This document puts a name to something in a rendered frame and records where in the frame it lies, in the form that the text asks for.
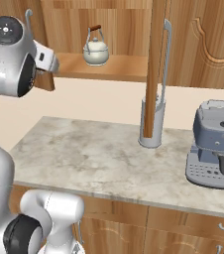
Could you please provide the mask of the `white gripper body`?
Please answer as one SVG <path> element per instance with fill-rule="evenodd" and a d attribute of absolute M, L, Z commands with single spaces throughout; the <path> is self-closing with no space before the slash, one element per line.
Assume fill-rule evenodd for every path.
<path fill-rule="evenodd" d="M 50 59 L 51 59 L 51 63 L 50 63 L 49 71 L 50 72 L 57 72 L 59 69 L 59 61 L 58 61 L 58 58 L 56 57 L 56 54 L 53 50 L 50 50 Z"/>

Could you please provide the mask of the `carved wooden base cabinet door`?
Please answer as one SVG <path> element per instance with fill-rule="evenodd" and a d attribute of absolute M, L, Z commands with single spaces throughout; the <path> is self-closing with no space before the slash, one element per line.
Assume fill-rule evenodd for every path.
<path fill-rule="evenodd" d="M 143 254 L 143 226 L 83 217 L 80 231 L 86 254 Z"/>
<path fill-rule="evenodd" d="M 216 254 L 217 245 L 224 254 L 224 240 L 148 228 L 144 254 Z"/>

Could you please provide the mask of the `grey cylindrical canister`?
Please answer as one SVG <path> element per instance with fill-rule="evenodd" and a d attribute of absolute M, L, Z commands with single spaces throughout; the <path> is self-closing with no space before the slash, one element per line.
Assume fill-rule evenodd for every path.
<path fill-rule="evenodd" d="M 154 149 L 162 144 L 162 133 L 163 133 L 166 103 L 161 102 L 161 98 L 159 96 L 157 96 L 156 112 L 155 112 L 155 117 L 154 117 L 153 136 L 151 138 L 144 137 L 145 106 L 146 106 L 146 98 L 143 98 L 142 99 L 139 144 L 145 148 Z"/>

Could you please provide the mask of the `wooden drawer front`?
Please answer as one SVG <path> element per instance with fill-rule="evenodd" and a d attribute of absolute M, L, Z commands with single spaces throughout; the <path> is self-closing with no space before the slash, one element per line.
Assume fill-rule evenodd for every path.
<path fill-rule="evenodd" d="M 106 223 L 146 226 L 148 208 L 145 205 L 86 195 L 82 198 L 85 204 L 82 219 L 84 224 L 93 222 L 96 226 Z"/>
<path fill-rule="evenodd" d="M 148 206 L 146 210 L 146 238 L 157 233 L 175 233 L 224 241 L 224 216 L 202 214 L 169 208 Z"/>

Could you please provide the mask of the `grey espresso coffee machine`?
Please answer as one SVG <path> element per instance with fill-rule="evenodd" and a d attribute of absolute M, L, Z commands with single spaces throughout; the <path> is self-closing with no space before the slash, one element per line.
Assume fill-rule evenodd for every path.
<path fill-rule="evenodd" d="M 185 167 L 187 180 L 201 187 L 224 190 L 224 100 L 202 102 L 192 130 L 194 140 Z"/>

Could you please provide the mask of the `wooden wall cabinet body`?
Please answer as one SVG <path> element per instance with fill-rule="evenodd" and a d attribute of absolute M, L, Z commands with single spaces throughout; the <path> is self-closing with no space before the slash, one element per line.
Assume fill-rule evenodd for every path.
<path fill-rule="evenodd" d="M 41 0 L 49 47 L 59 59 L 58 77 L 143 82 L 147 76 L 152 0 Z M 87 38 L 108 46 L 109 60 L 83 59 Z"/>

